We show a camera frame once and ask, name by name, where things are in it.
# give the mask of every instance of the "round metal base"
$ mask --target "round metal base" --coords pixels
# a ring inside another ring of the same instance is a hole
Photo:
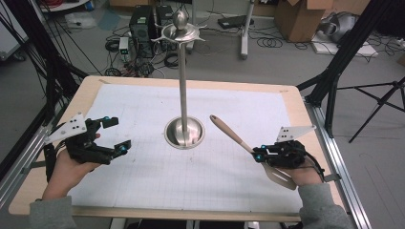
[[[187,132],[182,131],[181,117],[172,119],[164,128],[164,138],[173,147],[186,150],[199,145],[205,136],[202,123],[195,117],[187,118]]]

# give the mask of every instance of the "black tripod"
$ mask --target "black tripod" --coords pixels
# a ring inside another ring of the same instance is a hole
[[[399,80],[399,82],[392,82],[392,83],[382,83],[382,84],[370,84],[370,85],[362,85],[362,86],[353,86],[353,87],[346,87],[346,88],[338,88],[337,90],[345,90],[345,89],[356,89],[359,92],[368,95],[369,97],[375,99],[377,101],[377,105],[378,107],[373,111],[373,113],[369,116],[369,118],[367,118],[366,122],[363,124],[363,126],[360,127],[360,129],[356,132],[356,134],[352,137],[352,139],[349,141],[349,143],[352,143],[354,141],[354,139],[358,136],[358,134],[360,134],[360,132],[366,127],[366,125],[370,122],[370,120],[372,120],[372,118],[375,116],[375,114],[377,114],[377,112],[382,108],[382,106],[384,106],[385,104],[400,110],[401,112],[405,113],[405,93],[404,93],[404,82],[405,82],[405,76]],[[392,85],[393,87],[386,93],[384,94],[384,96],[382,96],[381,98],[372,95],[368,92],[365,92],[364,90],[362,90],[361,88],[370,88],[370,87],[377,87],[377,86],[387,86],[387,85]],[[396,92],[396,90],[400,90],[401,91],[401,95],[402,95],[402,104],[403,104],[403,108],[400,108],[398,106],[395,106],[392,103],[388,102],[388,99],[390,99],[390,97]]]

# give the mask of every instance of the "silver pole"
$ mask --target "silver pole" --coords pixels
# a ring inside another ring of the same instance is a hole
[[[185,44],[179,43],[180,103],[182,131],[187,133],[187,94],[185,85]]]

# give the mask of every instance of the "table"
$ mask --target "table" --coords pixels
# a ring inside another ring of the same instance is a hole
[[[87,114],[97,92],[103,84],[138,85],[178,88],[178,80],[148,79],[148,78],[122,78],[105,76],[88,76],[82,82],[70,106],[61,118],[61,122],[69,120],[77,111]],[[212,89],[232,91],[253,91],[277,93],[283,98],[291,126],[311,125],[307,110],[298,90],[293,86],[259,85],[245,83],[226,83],[208,81],[187,81],[188,89]],[[327,161],[314,132],[304,135],[299,140],[306,146],[325,168],[326,175],[330,173]],[[336,187],[330,184],[333,199],[336,204],[343,206]],[[30,212],[29,204],[42,196],[46,187],[45,168],[35,168],[30,171],[20,190],[12,201],[9,211],[11,214],[27,215]],[[244,221],[297,221],[298,213],[270,214],[254,212],[226,212],[226,211],[181,211],[164,209],[132,209],[117,207],[73,207],[75,216],[109,217],[109,218],[142,218],[142,219],[210,219],[210,220],[244,220]]]

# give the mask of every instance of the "computer tower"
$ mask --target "computer tower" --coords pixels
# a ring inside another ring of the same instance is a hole
[[[158,38],[152,6],[136,5],[129,22],[129,29],[134,40],[137,57],[152,58],[155,52],[151,39]]]
[[[160,26],[168,26],[173,24],[173,9],[171,6],[156,6],[156,20]],[[161,29],[158,29],[158,35],[161,36]],[[162,51],[174,51],[177,49],[177,44],[166,40],[160,41]]]

